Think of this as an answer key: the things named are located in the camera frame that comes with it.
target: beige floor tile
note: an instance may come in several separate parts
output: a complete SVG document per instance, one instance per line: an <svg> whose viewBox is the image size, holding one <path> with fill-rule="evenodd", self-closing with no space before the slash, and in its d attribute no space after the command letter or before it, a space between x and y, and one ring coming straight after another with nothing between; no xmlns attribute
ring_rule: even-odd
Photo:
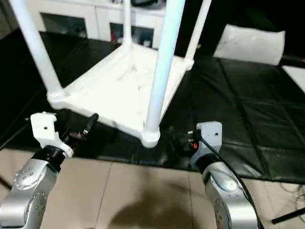
<svg viewBox="0 0 305 229"><path fill-rule="evenodd" d="M96 229L191 229L188 173L112 165Z"/></svg>
<svg viewBox="0 0 305 229"><path fill-rule="evenodd" d="M252 180L252 179L243 179L246 184L252 199L264 199L268 198L267 190L264 184L264 181L261 180Z"/></svg>
<svg viewBox="0 0 305 229"><path fill-rule="evenodd" d="M258 213L258 216L263 223L265 229L278 229L278 225L272 224L271 220L274 218L275 213L272 208L271 200L269 198L257 198L254 199L254 204Z"/></svg>
<svg viewBox="0 0 305 229"><path fill-rule="evenodd" d="M213 206L205 195L200 173L190 172L193 229L216 229Z"/></svg>
<svg viewBox="0 0 305 229"><path fill-rule="evenodd" d="M14 175L27 163L33 155L33 152L11 150Z"/></svg>
<svg viewBox="0 0 305 229"><path fill-rule="evenodd" d="M7 183L12 184L14 173L12 166L12 153L8 149L0 151L0 177ZM8 190L0 184L0 203L8 194Z"/></svg>
<svg viewBox="0 0 305 229"><path fill-rule="evenodd" d="M51 191L41 229L94 228L111 163L64 161Z"/></svg>
<svg viewBox="0 0 305 229"><path fill-rule="evenodd" d="M266 182L265 185L274 209L274 218L296 210L297 197L303 194L299 189L299 185L272 182ZM305 207L305 200L300 199L298 204L299 207ZM299 218L294 218L279 223L278 226L281 229L305 228L305 223L303 223Z"/></svg>

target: black mat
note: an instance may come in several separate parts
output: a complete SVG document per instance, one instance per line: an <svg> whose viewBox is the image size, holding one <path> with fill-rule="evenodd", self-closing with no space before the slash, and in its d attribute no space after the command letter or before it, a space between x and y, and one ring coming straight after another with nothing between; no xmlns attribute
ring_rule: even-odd
<svg viewBox="0 0 305 229"><path fill-rule="evenodd" d="M108 42L43 34L48 53L66 86L114 50ZM16 55L12 49L18 49ZM2 122L5 141L34 112L53 111L23 37L14 32L0 42ZM57 111L60 124L74 128L84 118ZM188 158L173 150L170 130L186 133L198 122L223 124L223 157L243 177L305 184L305 95L279 67L197 57L160 125L161 139L153 149L125 133L99 124L77 156L133 164L190 169ZM37 149L31 130L9 147Z"/></svg>

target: light blue pole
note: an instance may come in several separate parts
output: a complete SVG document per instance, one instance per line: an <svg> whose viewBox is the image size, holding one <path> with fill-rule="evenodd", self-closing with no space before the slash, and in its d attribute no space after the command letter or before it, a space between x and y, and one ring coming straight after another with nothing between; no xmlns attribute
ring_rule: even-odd
<svg viewBox="0 0 305 229"><path fill-rule="evenodd" d="M145 147L154 147L160 137L159 123L167 82L171 71L185 0L167 0L147 120L142 133Z"/></svg>

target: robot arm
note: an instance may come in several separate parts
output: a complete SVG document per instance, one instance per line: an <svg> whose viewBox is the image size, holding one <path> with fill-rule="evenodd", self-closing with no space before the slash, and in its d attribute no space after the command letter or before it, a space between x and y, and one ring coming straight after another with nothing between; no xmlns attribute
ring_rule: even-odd
<svg viewBox="0 0 305 229"><path fill-rule="evenodd" d="M201 138L219 151L222 144L221 123L200 123L196 128ZM196 152L191 164L202 174L205 192L214 208L217 228L257 229L258 219L254 207L234 173L202 141L192 142L194 146Z"/></svg>
<svg viewBox="0 0 305 229"><path fill-rule="evenodd" d="M75 139L85 139L97 119L98 115L94 114L81 132L68 133L62 142L55 132L54 115L37 113L31 116L33 134L42 150L16 174L12 189L0 206L0 229L40 228L62 162L73 155L71 147L75 147Z"/></svg>

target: black wire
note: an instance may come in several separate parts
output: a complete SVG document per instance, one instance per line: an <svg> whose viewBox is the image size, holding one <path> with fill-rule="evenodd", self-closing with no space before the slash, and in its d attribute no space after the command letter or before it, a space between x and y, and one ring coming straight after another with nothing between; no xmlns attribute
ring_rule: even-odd
<svg viewBox="0 0 305 229"><path fill-rule="evenodd" d="M245 191L245 194L246 194L246 198L248 199L248 201L250 202L250 204L252 205L253 209L254 209L254 212L256 214L256 218L257 218L257 221L258 221L258 228L259 229L264 229L264 226L261 222L261 220L259 219L258 217L258 214L257 214L257 210L256 210L256 207L255 207L255 204L254 204L254 201L251 197L251 194L247 188L247 186L245 185L245 183L243 182L243 180L240 178L240 176L236 173L236 171L220 156L220 154L217 152L217 150L214 149L214 147L212 147L209 143L207 143L202 137L200 138L200 141L202 141L203 144L206 145L206 147L208 147L213 153L215 153L219 160L222 161L228 168L229 170L232 171L232 173L236 176L237 180L239 181L239 183L242 185L244 191Z"/></svg>
<svg viewBox="0 0 305 229"><path fill-rule="evenodd" d="M12 141L18 134L30 126L30 122L27 121L19 130L17 130L8 140L6 140L2 145L0 145L0 151L5 148L5 146Z"/></svg>
<svg viewBox="0 0 305 229"><path fill-rule="evenodd" d="M5 148L5 146L12 141L18 134L30 126L30 122L27 121L19 130L17 130L8 140L6 140L1 146L0 151ZM0 177L0 184L3 185L6 189L11 190L11 185L2 177Z"/></svg>

